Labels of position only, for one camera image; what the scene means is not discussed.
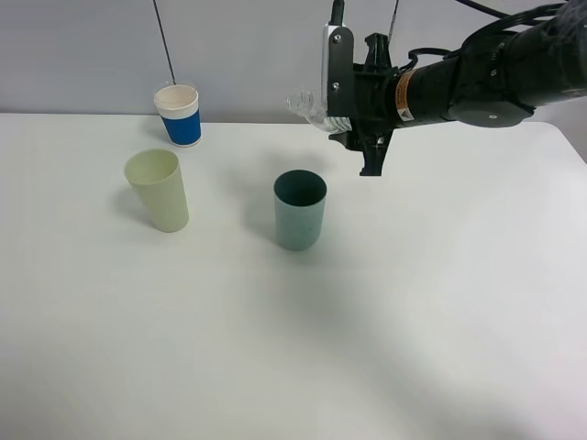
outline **black cable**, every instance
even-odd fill
[[[470,35],[463,43],[463,46],[479,37],[501,32],[503,30],[513,28],[514,26],[527,25],[534,18],[555,16],[557,12],[559,12],[561,6],[564,6],[564,3],[543,5],[535,7],[534,9],[530,9],[529,11],[519,12],[517,14],[507,16],[506,18],[502,18],[501,20],[494,21],[493,23],[482,27],[477,32],[474,32],[472,35]]]
[[[506,14],[505,12],[497,11],[497,10],[492,9],[492,8],[485,6],[485,5],[480,5],[479,3],[473,2],[472,0],[456,0],[456,1],[461,3],[462,5],[472,7],[473,9],[475,9],[477,11],[483,12],[483,13],[488,14],[493,17],[497,17],[497,18],[509,17],[509,15]],[[532,21],[529,21],[528,23],[525,23],[525,24],[527,24],[529,26],[535,26],[535,25],[539,25],[540,23],[541,23],[541,21],[539,21],[539,20],[532,20]]]
[[[157,0],[153,0],[153,7],[155,8],[155,15],[157,16],[157,23],[159,23],[159,31],[161,33],[161,39],[163,40],[163,47],[165,48],[165,55],[167,56],[167,63],[169,64],[169,72],[172,74],[173,84],[175,82],[175,73],[173,72],[172,57],[169,56],[169,49],[167,49],[167,39],[165,39],[165,33],[163,32],[163,24],[161,23],[161,16],[159,15],[159,8],[157,7]]]
[[[397,8],[400,5],[400,0],[395,0],[395,8],[393,9],[392,24],[389,26],[389,34],[387,36],[387,44],[392,43],[393,30],[395,29],[395,20],[397,19]]]
[[[439,57],[447,57],[452,53],[451,50],[437,49],[437,48],[420,48],[412,49],[407,52],[407,56],[410,59],[404,67],[400,69],[400,72],[411,71],[418,63],[418,55],[438,55]]]

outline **cup rim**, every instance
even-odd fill
[[[143,182],[136,182],[136,181],[132,181],[129,177],[128,177],[128,167],[131,165],[131,162],[133,160],[136,160],[139,156],[142,155],[146,155],[146,154],[152,154],[153,152],[163,152],[167,155],[172,155],[173,159],[175,160],[175,166],[173,167],[173,171],[170,172],[167,176],[165,176],[163,179],[160,179],[158,181],[150,181],[148,183],[143,183]],[[180,159],[177,157],[177,155],[173,152],[173,151],[169,151],[168,149],[163,149],[163,148],[152,148],[152,149],[146,149],[144,151],[140,151],[139,153],[135,154],[134,156],[132,156],[129,160],[127,160],[127,163],[125,164],[125,177],[127,178],[128,182],[133,184],[133,185],[139,185],[139,186],[151,186],[151,185],[158,185],[160,183],[163,183],[165,181],[167,181],[168,179],[171,178],[171,176],[173,174],[175,174],[175,172],[180,168]]]
[[[302,204],[302,205],[299,205],[299,204],[287,203],[278,194],[277,185],[278,185],[278,183],[280,182],[280,180],[282,178],[286,179],[288,177],[291,177],[293,174],[300,174],[300,173],[303,173],[303,174],[306,174],[306,175],[311,175],[311,177],[313,179],[316,179],[316,182],[318,182],[320,184],[320,186],[323,187],[323,188],[321,188],[321,190],[323,192],[322,196],[320,197],[319,200],[317,200],[316,202],[314,202],[312,204]],[[288,206],[292,206],[292,207],[300,208],[300,209],[311,208],[313,206],[316,206],[317,204],[321,204],[327,198],[327,195],[328,195],[328,185],[327,185],[326,181],[319,174],[317,174],[317,173],[315,173],[313,171],[310,171],[310,170],[289,170],[289,171],[286,171],[283,174],[281,174],[277,179],[275,179],[275,182],[273,183],[273,194],[275,195],[275,197],[277,197],[277,200],[279,200],[282,204],[286,204]]]
[[[189,104],[182,105],[181,107],[169,108],[168,106],[166,106],[164,104],[160,104],[160,102],[158,102],[157,95],[160,94],[161,92],[165,91],[165,90],[169,90],[169,89],[172,89],[174,87],[189,87],[189,88],[191,88],[192,90],[194,90],[194,99],[191,100],[189,102]],[[153,102],[155,103],[155,106],[157,108],[160,108],[160,109],[163,109],[163,110],[167,110],[167,111],[170,111],[170,112],[175,112],[175,111],[185,110],[185,109],[191,107],[195,103],[199,102],[199,97],[200,97],[200,94],[198,93],[198,90],[190,82],[177,82],[176,84],[173,84],[173,83],[165,83],[165,84],[163,84],[161,87],[159,87],[157,89],[157,92],[155,92],[155,94],[153,96]]]

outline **white wall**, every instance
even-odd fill
[[[168,79],[147,0],[1,0],[0,111],[153,112]]]
[[[319,86],[331,0],[158,1],[177,76],[197,84],[204,120],[300,122],[283,100]],[[347,0],[357,61],[365,37],[387,33],[393,1]],[[492,21],[454,0],[400,1],[396,64],[416,47],[455,49]],[[505,12],[551,3],[480,1]],[[149,114],[153,88],[169,78],[150,0],[3,0],[0,39],[0,111]],[[587,159],[581,110],[587,99],[536,119],[560,127]]]

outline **paper cup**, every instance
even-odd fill
[[[155,105],[174,145],[191,147],[200,141],[198,92],[191,84],[163,86],[155,93]]]

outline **white cup rim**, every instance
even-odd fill
[[[178,88],[178,87],[181,87],[181,88],[187,87],[187,88],[189,88],[189,89],[191,89],[191,90],[194,91],[194,99],[192,99],[189,104],[182,105],[180,107],[170,108],[169,106],[165,105],[165,103],[162,103],[161,102],[161,99],[158,98],[158,95],[161,92],[168,92],[170,89],[174,89],[174,88]],[[154,101],[155,101],[155,105],[158,108],[161,108],[161,109],[164,109],[164,110],[168,110],[168,111],[180,111],[180,110],[185,110],[186,108],[191,107],[192,105],[194,105],[194,103],[197,103],[198,102],[198,98],[199,98],[199,93],[198,93],[198,91],[195,89],[195,87],[193,85],[191,85],[191,84],[170,84],[170,85],[167,85],[167,86],[161,88],[158,92],[155,93]]]

